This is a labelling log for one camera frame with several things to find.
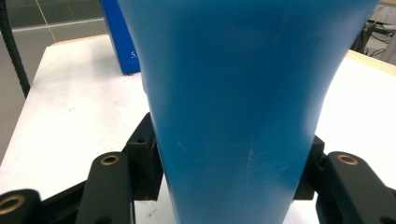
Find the blue bottle with white cap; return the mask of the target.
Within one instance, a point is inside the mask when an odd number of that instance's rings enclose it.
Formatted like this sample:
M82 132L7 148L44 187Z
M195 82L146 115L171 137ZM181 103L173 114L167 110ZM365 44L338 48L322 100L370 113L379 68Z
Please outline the blue bottle with white cap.
M282 224L378 0L118 0L177 224Z

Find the blue cardboard box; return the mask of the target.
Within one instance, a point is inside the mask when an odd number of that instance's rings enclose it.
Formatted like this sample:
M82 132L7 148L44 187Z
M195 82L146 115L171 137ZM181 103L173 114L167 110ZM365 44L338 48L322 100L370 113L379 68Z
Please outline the blue cardboard box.
M124 75L140 72L137 51L128 31L117 0L99 0L106 28Z

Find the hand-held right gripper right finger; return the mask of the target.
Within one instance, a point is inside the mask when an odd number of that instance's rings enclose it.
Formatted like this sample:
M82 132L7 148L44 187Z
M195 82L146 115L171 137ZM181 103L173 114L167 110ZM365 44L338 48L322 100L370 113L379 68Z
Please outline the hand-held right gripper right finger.
M362 158L313 141L296 200L315 200L320 224L389 224L389 187Z

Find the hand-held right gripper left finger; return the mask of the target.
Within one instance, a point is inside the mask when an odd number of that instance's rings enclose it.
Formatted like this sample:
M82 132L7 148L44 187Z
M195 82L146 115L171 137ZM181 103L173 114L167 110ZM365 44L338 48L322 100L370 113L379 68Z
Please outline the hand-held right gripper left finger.
M156 201L162 179L156 137L146 114L122 151L92 162L75 224L135 224L134 203Z

